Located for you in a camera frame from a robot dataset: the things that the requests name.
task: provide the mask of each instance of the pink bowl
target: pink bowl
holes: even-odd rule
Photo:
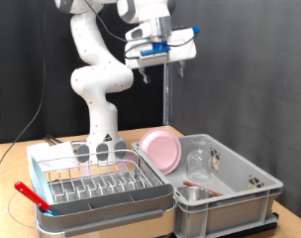
[[[167,129],[156,128],[147,132],[142,137],[139,147],[164,175],[173,172],[180,162],[180,142],[178,137]]]

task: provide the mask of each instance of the red handle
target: red handle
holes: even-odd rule
[[[212,194],[214,194],[214,195],[216,195],[216,196],[222,195],[222,194],[220,194],[219,192],[216,192],[216,191],[213,191],[213,190],[209,190],[209,189],[207,189],[207,188],[205,188],[205,187],[203,187],[203,186],[199,186],[199,185],[197,185],[197,184],[195,184],[195,183],[192,183],[192,182],[190,182],[190,181],[184,181],[183,184],[189,185],[189,186],[197,186],[197,187],[203,188],[203,189],[205,189],[205,190],[210,191]]]
[[[37,194],[30,190],[25,184],[21,181],[17,181],[14,184],[14,188],[19,191],[22,195],[27,197],[30,201],[39,206],[42,210],[47,211],[50,209],[50,206],[42,200]]]

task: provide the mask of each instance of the gray tray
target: gray tray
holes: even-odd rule
[[[181,237],[219,237],[230,233],[272,223],[277,218],[271,214],[273,201],[282,193],[283,184],[245,158],[212,139],[211,155],[215,158],[211,178],[206,182],[195,182],[222,194],[190,202],[178,188],[189,180],[186,176],[188,154],[197,150],[191,142],[195,136],[180,137],[182,156],[178,167],[164,176],[147,155],[134,143],[140,155],[158,178],[172,184],[178,200],[174,233]]]
[[[52,205],[59,216],[47,216],[38,209],[38,221],[47,232],[64,232],[66,237],[109,229],[162,217],[173,207],[170,184],[119,192]]]

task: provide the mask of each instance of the metal pole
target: metal pole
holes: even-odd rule
[[[162,124],[170,125],[170,88],[169,88],[169,64],[163,65],[163,112]]]

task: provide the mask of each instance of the bin handle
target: bin handle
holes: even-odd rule
[[[82,234],[95,232],[99,230],[110,229],[117,226],[128,225],[135,222],[156,219],[162,216],[163,216],[163,211],[159,209],[159,210],[148,211],[140,214],[119,217],[111,220],[100,221],[88,225],[67,228],[64,230],[64,233],[65,233],[65,237],[72,237],[72,236],[82,235]]]

